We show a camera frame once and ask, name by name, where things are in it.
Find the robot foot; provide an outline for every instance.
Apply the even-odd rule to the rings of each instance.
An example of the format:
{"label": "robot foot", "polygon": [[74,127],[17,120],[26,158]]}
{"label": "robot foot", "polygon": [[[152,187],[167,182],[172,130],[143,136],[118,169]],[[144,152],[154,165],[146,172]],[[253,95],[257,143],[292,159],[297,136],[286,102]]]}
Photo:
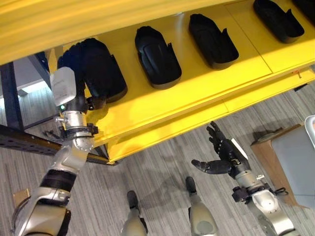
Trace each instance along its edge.
{"label": "robot foot", "polygon": [[128,199],[130,209],[136,208],[139,210],[138,198],[134,191],[131,190],[127,193],[127,199]]}
{"label": "robot foot", "polygon": [[186,178],[186,188],[187,191],[189,192],[189,196],[197,193],[195,181],[190,176]]}

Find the black cable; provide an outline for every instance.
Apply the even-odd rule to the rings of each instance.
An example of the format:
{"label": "black cable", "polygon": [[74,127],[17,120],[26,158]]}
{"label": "black cable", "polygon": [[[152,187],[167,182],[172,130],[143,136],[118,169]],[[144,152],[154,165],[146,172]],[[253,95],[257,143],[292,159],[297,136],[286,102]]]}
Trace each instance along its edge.
{"label": "black cable", "polygon": [[279,188],[277,190],[274,191],[274,194],[277,196],[277,195],[280,195],[280,196],[286,196],[289,194],[289,192],[287,192],[287,190],[282,187],[282,188]]}
{"label": "black cable", "polygon": [[25,205],[29,202],[29,199],[31,197],[27,197],[25,198],[23,201],[20,202],[20,204],[17,205],[17,207],[15,208],[13,214],[12,214],[12,229],[11,231],[14,233],[15,232],[15,222],[16,222],[16,218],[18,217],[18,214],[20,213],[20,211],[25,207]]}

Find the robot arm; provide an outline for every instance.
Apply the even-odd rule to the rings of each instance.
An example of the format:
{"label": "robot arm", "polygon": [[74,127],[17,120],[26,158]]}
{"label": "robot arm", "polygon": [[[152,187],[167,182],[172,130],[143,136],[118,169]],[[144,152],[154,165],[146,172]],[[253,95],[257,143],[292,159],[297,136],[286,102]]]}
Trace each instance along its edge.
{"label": "robot arm", "polygon": [[[25,207],[14,214],[15,236],[66,235],[71,218],[66,205],[76,176],[93,148],[93,134],[97,133],[97,127],[87,124],[86,112],[104,105],[111,86],[106,82],[112,79],[110,75],[115,75],[106,71],[112,68],[106,63],[108,58],[111,59],[106,46],[93,38],[72,46],[59,58],[52,91],[56,106],[62,105],[61,117],[56,121],[60,122],[64,142],[40,186],[22,205]],[[84,95],[85,83],[92,94],[88,100]]]}
{"label": "robot arm", "polygon": [[299,236],[291,220],[281,210],[269,185],[256,179],[247,158],[223,135],[214,122],[211,122],[211,125],[213,128],[207,127],[211,136],[209,141],[213,143],[220,160],[192,160],[191,163],[208,174],[229,174],[235,179],[238,186],[233,189],[233,199],[236,202],[245,202],[267,236]]}

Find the robot leg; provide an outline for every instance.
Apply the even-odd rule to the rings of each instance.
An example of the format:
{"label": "robot leg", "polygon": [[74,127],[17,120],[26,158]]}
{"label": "robot leg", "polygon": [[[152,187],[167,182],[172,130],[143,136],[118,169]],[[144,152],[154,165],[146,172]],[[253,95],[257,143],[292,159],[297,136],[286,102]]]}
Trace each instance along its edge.
{"label": "robot leg", "polygon": [[197,195],[192,177],[186,178],[186,186],[191,202],[191,207],[188,211],[192,235],[218,236],[219,230],[217,224],[208,208],[201,202],[201,198]]}
{"label": "robot leg", "polygon": [[128,192],[127,198],[130,212],[122,229],[122,236],[146,236],[148,229],[144,218],[140,218],[138,199],[135,192]]}

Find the yellow shelf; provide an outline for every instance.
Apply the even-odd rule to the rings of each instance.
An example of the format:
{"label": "yellow shelf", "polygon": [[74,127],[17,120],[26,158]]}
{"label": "yellow shelf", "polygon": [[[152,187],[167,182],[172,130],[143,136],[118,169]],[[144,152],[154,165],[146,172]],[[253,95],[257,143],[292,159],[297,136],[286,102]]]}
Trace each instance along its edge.
{"label": "yellow shelf", "polygon": [[205,106],[133,135],[111,141],[108,143],[109,164],[113,164],[119,159],[146,149],[154,144],[185,133],[207,124],[212,120],[216,120],[315,79],[315,74],[306,69],[300,72],[300,76],[301,78],[297,74],[290,73],[273,81],[248,89],[247,91],[243,91],[228,99],[218,101],[215,104]]}
{"label": "yellow shelf", "polygon": [[65,43],[234,0],[2,0],[0,65]]}
{"label": "yellow shelf", "polygon": [[227,4],[226,8],[272,72],[315,61],[315,26],[295,7],[292,0],[275,0],[284,11],[291,8],[293,15],[305,30],[304,35],[291,44],[283,44],[272,35],[255,14],[253,2],[254,0],[247,0],[231,3]]}
{"label": "yellow shelf", "polygon": [[[188,31],[192,13],[211,17],[225,27],[239,51],[236,63],[225,70],[212,70],[203,60]],[[139,63],[134,45],[136,30],[150,25],[165,41],[172,42],[183,74],[177,85],[167,90],[150,86]],[[132,134],[168,119],[216,102],[222,96],[265,80],[270,69],[223,5],[207,7],[176,16],[118,29],[97,36],[115,55],[128,86],[128,93],[103,110],[88,112],[88,121],[98,126],[98,143]],[[61,53],[71,46],[65,45]],[[50,68],[56,67],[56,51],[49,55]]]}

